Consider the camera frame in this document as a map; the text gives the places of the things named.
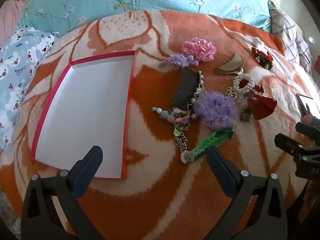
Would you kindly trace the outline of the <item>person's right hand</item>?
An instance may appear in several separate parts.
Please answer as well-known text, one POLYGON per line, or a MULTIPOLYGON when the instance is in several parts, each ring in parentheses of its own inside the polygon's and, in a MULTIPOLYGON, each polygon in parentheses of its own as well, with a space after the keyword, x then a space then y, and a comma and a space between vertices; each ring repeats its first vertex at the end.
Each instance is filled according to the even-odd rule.
POLYGON ((304 111, 305 114, 302 117, 302 123, 311 126, 312 120, 313 120, 313 115, 310 112, 310 108, 308 104, 306 104, 306 110, 304 111))

